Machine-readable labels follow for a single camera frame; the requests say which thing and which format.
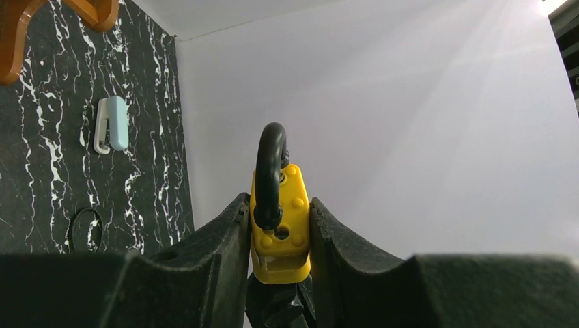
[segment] wooden hook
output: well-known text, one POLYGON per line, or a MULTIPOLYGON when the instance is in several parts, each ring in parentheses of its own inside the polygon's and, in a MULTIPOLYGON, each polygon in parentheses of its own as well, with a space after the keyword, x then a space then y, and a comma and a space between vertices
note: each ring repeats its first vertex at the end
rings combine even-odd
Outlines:
MULTIPOLYGON (((17 80, 24 57, 26 30, 32 16, 48 0, 0 0, 0 85, 17 80)), ((104 32, 115 25, 119 0, 63 0, 85 25, 104 32)))

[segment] white backdrop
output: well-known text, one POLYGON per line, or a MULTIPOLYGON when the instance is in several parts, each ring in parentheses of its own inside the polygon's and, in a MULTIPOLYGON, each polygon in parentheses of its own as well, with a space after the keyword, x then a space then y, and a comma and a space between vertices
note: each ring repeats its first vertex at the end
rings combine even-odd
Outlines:
POLYGON ((540 0, 348 0, 178 44, 196 228, 284 124, 309 195, 397 256, 579 257, 579 124, 540 0))

